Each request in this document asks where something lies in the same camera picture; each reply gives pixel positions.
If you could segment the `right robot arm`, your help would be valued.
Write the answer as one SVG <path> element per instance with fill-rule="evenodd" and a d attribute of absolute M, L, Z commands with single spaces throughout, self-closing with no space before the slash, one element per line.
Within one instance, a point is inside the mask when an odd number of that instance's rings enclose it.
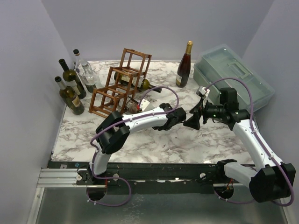
<path fill-rule="evenodd" d="M 220 89 L 220 104 L 207 100 L 209 90 L 201 86 L 197 90 L 200 101 L 191 109 L 184 126 L 200 129 L 199 120 L 205 124 L 208 119 L 218 119 L 226 124 L 241 140 L 249 152 L 255 169 L 227 159 L 217 162 L 215 178 L 221 183 L 234 179 L 250 190 L 255 201 L 262 203 L 293 194 L 292 185 L 296 170 L 290 163 L 284 163 L 265 142 L 247 110 L 239 109 L 237 91 L 234 88 Z"/>

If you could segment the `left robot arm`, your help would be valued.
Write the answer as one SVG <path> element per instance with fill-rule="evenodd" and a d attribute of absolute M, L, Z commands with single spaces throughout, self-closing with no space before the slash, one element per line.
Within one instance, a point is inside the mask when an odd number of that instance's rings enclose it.
<path fill-rule="evenodd" d="M 90 142 L 96 150 L 89 162 L 88 180 L 93 184 L 103 181 L 103 173 L 107 170 L 111 155 L 123 147 L 130 134 L 147 128 L 168 131 L 185 120 L 186 112 L 183 108 L 173 109 L 165 103 L 137 114 L 121 115 L 118 111 L 112 112 L 98 126 Z"/>

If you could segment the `clear wine bottle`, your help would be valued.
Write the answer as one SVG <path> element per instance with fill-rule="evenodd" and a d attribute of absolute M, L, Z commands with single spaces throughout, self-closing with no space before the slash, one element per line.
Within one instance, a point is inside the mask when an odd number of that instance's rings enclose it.
<path fill-rule="evenodd" d="M 84 58 L 81 57 L 80 52 L 78 49 L 74 49 L 73 53 L 75 55 L 75 65 L 74 65 L 74 71 L 79 75 L 81 78 L 84 73 L 84 67 L 88 68 L 91 67 L 90 63 L 86 61 Z"/>

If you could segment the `green bottle white label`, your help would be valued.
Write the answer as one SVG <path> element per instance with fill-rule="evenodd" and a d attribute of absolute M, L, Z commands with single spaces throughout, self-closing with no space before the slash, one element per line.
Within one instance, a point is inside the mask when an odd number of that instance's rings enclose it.
<path fill-rule="evenodd" d="M 65 80 L 66 84 L 74 89 L 79 99 L 84 99 L 86 97 L 86 91 L 77 73 L 68 67 L 64 59 L 59 59 L 58 62 L 63 69 L 63 79 Z"/>

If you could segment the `dark bottle gold foil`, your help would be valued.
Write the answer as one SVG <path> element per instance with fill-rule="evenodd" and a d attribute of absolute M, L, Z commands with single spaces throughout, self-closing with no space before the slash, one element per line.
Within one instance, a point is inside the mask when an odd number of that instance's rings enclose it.
<path fill-rule="evenodd" d="M 186 45 L 185 54 L 178 66 L 176 75 L 176 85 L 180 88 L 186 86 L 191 70 L 191 51 L 192 51 L 193 41 L 188 41 Z"/>

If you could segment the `clear bottle dark label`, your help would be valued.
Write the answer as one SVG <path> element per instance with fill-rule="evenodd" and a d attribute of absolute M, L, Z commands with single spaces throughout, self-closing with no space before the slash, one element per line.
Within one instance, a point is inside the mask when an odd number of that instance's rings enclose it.
<path fill-rule="evenodd" d="M 100 84 L 97 73 L 91 68 L 89 63 L 82 63 L 82 78 L 89 93 L 93 93 L 94 89 L 99 88 Z"/>

